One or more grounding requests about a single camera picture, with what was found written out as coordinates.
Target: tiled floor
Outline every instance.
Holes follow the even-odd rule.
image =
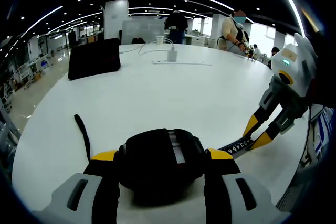
[[[9,116],[20,132],[25,128],[42,98],[68,72],[69,50],[56,52],[52,60],[53,66],[45,70],[40,80],[27,89],[20,88],[11,97],[12,109]]]

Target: person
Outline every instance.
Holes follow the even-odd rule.
[[[245,52],[244,43],[247,42],[247,38],[243,25],[234,20],[235,14],[232,12],[229,17],[224,19],[222,23],[222,36],[218,39],[218,47],[223,51],[231,51],[231,49],[238,47],[241,52]]]
[[[273,48],[272,48],[272,51],[271,51],[272,56],[271,56],[271,59],[269,60],[269,62],[267,63],[267,66],[268,66],[269,69],[272,69],[272,65],[271,65],[272,57],[273,57],[276,53],[278,53],[279,51],[280,51],[280,49],[277,48],[277,47],[273,47]]]
[[[253,47],[254,47],[254,54],[256,55],[256,58],[258,59],[261,55],[261,51],[258,48],[257,44],[254,44]]]
[[[182,44],[185,30],[188,28],[188,22],[183,14],[174,10],[173,13],[166,19],[164,29],[169,29],[168,39],[173,43]]]
[[[277,47],[273,47],[272,48],[272,56],[271,56],[271,58],[276,54],[276,53],[278,53],[280,50],[279,50],[279,48],[277,48]]]

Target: white charger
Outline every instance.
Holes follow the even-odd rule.
[[[174,50],[174,47],[172,47],[172,50],[168,51],[167,54],[167,61],[176,61],[177,60],[177,51]]]

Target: window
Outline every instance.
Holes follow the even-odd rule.
[[[205,18],[202,33],[204,35],[210,36],[211,35],[211,27],[212,27],[212,18]]]
[[[250,45],[257,44],[262,54],[271,58],[274,45],[275,28],[254,23],[251,25]]]
[[[294,44],[295,46],[297,46],[294,36],[290,34],[286,34],[284,47],[287,46],[288,44]]]
[[[193,31],[197,30],[197,31],[201,31],[201,18],[194,18],[193,20]]]

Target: round white table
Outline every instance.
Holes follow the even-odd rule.
[[[121,46],[120,51],[139,45]],[[169,49],[146,45],[142,52]],[[42,99],[28,121],[13,167],[13,186],[29,210],[42,210],[51,193],[88,165],[83,137],[74,120],[78,113],[87,129],[91,156],[118,149],[138,133],[180,128],[199,137],[204,148],[220,148],[239,139],[272,72],[260,62],[217,49],[176,45],[177,62],[208,65],[153,64],[166,52],[120,55],[121,69],[69,81],[66,74]],[[277,108],[268,123],[275,118]],[[300,161],[307,132],[307,114],[285,135],[236,160],[242,172],[268,188],[276,204]],[[268,123],[254,136],[258,136]],[[141,208],[121,188],[118,223],[205,223],[204,178],[195,181],[185,200]]]

